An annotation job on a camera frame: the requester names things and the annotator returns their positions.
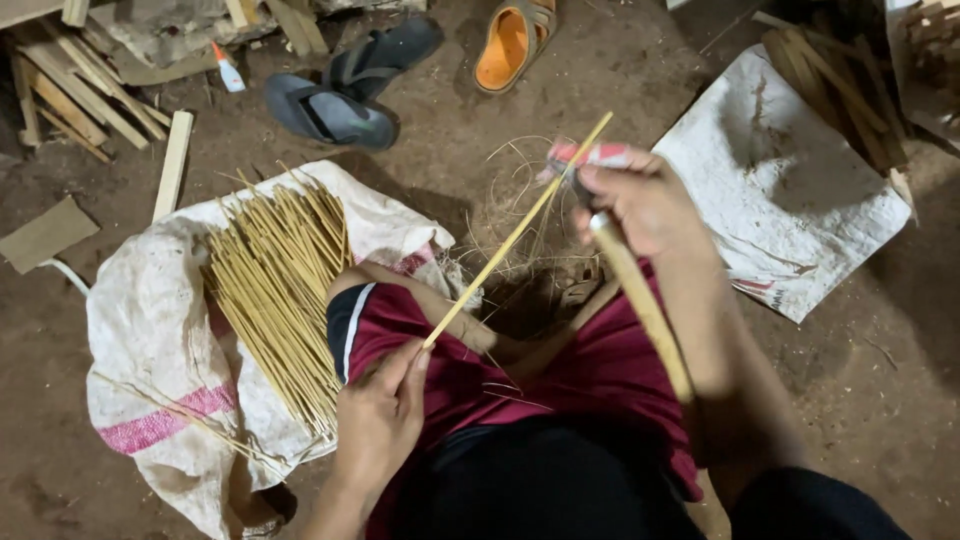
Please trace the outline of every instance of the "right hand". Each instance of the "right hand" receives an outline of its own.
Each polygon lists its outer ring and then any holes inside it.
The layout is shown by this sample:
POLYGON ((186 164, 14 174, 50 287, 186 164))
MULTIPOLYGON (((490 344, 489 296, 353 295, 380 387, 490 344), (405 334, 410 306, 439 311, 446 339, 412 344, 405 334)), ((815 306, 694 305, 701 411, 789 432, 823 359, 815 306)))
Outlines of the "right hand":
MULTIPOLYGON (((582 165, 580 180, 594 194, 594 209, 609 210, 619 220, 634 255, 656 259, 678 251, 714 252, 709 231, 670 165, 637 148, 627 148, 625 155, 628 164, 623 169, 582 165)), ((585 244, 593 240, 592 215, 583 207, 573 210, 573 222, 585 244)))

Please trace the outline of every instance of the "slipper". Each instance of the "slipper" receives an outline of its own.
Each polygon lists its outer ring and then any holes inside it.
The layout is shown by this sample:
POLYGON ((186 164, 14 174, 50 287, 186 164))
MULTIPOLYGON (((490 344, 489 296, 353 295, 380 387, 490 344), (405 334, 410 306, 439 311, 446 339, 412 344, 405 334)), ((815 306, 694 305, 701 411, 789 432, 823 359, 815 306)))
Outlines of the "slipper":
POLYGON ((409 18, 386 32, 373 30, 334 57, 323 84, 359 103, 380 94, 390 81, 440 47, 444 34, 433 21, 409 18))
POLYGON ((556 0, 506 0, 490 20, 473 81, 488 93, 514 86, 557 30, 556 0))
POLYGON ((292 73, 268 77, 264 95, 270 114, 297 135, 370 150, 386 150, 394 144, 394 122, 383 112, 292 73))

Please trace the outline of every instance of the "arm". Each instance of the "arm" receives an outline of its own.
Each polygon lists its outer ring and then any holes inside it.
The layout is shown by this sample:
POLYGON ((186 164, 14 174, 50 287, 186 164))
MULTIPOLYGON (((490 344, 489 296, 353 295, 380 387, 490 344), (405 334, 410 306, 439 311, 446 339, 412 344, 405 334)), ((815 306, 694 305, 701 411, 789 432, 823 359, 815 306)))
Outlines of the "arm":
POLYGON ((301 540, 359 538, 423 428, 430 351, 412 339, 337 395, 337 453, 301 540))
MULTIPOLYGON (((627 170, 584 166, 594 205, 612 210, 631 249, 657 273, 696 395, 695 454, 730 511, 763 471, 807 466, 786 389, 740 313, 723 261, 683 183, 662 158, 630 150, 627 170)), ((575 212, 591 241, 589 212, 575 212)))

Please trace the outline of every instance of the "stack of wood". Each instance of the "stack of wood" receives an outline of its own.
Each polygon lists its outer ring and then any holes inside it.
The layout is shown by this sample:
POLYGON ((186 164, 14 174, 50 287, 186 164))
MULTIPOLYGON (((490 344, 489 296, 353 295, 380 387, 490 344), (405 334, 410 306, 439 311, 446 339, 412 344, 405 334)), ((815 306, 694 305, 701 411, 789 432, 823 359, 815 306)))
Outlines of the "stack of wood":
MULTIPOLYGON (((874 56, 864 36, 854 45, 834 38, 825 13, 814 15, 816 31, 763 12, 757 12, 754 20, 775 27, 762 40, 783 79, 877 172, 889 175, 894 187, 902 184, 908 163, 903 152, 907 127, 884 82, 882 70, 890 68, 889 62, 874 56)), ((903 190, 904 186, 898 189, 910 202, 908 190, 903 190)))
POLYGON ((914 54, 914 76, 960 100, 960 0, 921 0, 900 20, 914 54))
POLYGON ((108 139, 105 126, 137 149, 150 144, 128 115, 152 138, 166 139, 162 126, 169 127, 170 118, 133 99, 93 43, 56 19, 41 18, 10 30, 6 44, 26 126, 21 142, 42 142, 38 114, 104 163, 110 162, 100 148, 108 139))

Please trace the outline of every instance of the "dirt floor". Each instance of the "dirt floor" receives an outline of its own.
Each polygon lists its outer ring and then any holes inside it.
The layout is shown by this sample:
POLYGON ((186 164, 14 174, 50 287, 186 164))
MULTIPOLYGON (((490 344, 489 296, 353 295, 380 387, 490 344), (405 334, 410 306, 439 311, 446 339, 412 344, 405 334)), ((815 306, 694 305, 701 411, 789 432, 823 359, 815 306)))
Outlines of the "dirt floor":
MULTIPOLYGON (((332 157, 360 182, 447 227, 465 246, 454 254, 468 268, 484 262, 481 252, 470 250, 480 246, 489 253, 519 219, 515 214, 533 202, 535 189, 524 188, 529 168, 540 164, 524 163, 542 160, 549 139, 582 138, 613 110, 606 139, 651 146, 715 73, 698 54, 703 49, 691 46, 652 0, 567 0, 559 32, 523 80, 506 95, 485 96, 472 86, 469 70, 498 2, 434 2, 430 14, 446 43, 379 99, 399 118, 396 146, 375 156, 332 157), (487 160, 518 137, 527 138, 487 160)), ((324 31, 350 42, 371 26, 397 20, 363 16, 324 31)), ((297 60, 279 38, 240 60, 249 69, 244 93, 225 94, 215 76, 209 86, 195 76, 146 89, 150 98, 159 92, 167 110, 197 114, 181 207, 238 187, 218 171, 241 167, 270 177, 281 171, 276 160, 293 166, 330 155, 284 133, 260 95, 271 73, 317 70, 323 63, 297 60)), ((162 143, 143 152, 124 141, 111 144, 117 156, 111 166, 74 144, 42 146, 0 181, 0 235, 73 194, 102 230, 62 257, 94 281, 100 263, 149 225, 164 149, 162 143)), ((954 370, 960 350, 960 288, 954 283, 960 160, 921 141, 908 153, 920 227, 908 225, 799 326, 740 300, 795 398, 821 469, 874 496, 913 536, 948 538, 960 530, 960 515, 951 508, 960 504, 960 432, 953 427, 960 394, 960 369, 954 370)), ((540 310, 537 320, 546 320, 544 300, 555 304, 558 287, 590 261, 564 235, 559 206, 535 268, 545 273, 522 301, 497 313, 501 328, 529 306, 540 310), (551 278, 554 268, 560 271, 551 278)), ((532 240, 529 235, 520 252, 532 240)), ((492 300, 502 303, 516 290, 498 284, 530 281, 523 254, 514 261, 518 268, 506 267, 488 287, 492 300)), ((133 461, 109 450, 90 426, 85 332, 84 299, 60 274, 37 269, 19 276, 0 265, 0 538, 202 538, 152 494, 133 461)), ((314 461, 290 478, 301 509, 312 501, 324 466, 314 461)), ((691 512, 711 537, 729 535, 715 499, 691 512)), ((302 525, 303 513, 285 537, 302 525)))

